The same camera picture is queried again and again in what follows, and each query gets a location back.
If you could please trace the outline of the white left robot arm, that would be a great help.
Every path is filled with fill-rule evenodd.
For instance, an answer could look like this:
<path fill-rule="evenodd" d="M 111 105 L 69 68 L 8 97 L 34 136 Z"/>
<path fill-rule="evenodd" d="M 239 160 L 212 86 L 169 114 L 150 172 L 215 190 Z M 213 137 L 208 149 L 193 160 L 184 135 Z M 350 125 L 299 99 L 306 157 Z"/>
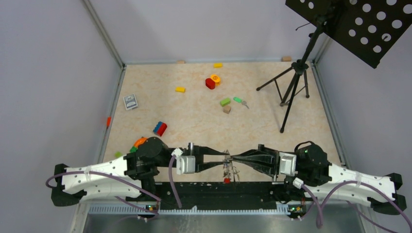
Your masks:
<path fill-rule="evenodd" d="M 221 165 L 204 162 L 204 155 L 227 156 L 209 147 L 170 148 L 160 138 L 144 140 L 134 152 L 90 166 L 69 167 L 58 164 L 46 181 L 54 206 L 72 206 L 86 200 L 119 197 L 131 201 L 158 201 L 155 187 L 159 167 L 175 168 L 178 174 L 192 174 Z"/>

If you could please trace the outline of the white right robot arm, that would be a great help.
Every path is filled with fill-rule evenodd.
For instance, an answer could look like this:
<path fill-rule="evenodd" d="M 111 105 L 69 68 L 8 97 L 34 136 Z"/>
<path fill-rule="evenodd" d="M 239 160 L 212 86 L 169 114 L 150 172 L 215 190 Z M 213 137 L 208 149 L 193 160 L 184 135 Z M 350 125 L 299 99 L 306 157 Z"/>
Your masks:
<path fill-rule="evenodd" d="M 273 178 L 283 175 L 285 194 L 279 201 L 343 200 L 386 215 L 398 215 L 407 208 L 406 198 L 397 193 L 403 184 L 400 174 L 377 176 L 350 170 L 330 162 L 327 153 L 312 141 L 298 144 L 292 152 L 259 145 L 232 155 L 231 160 Z"/>

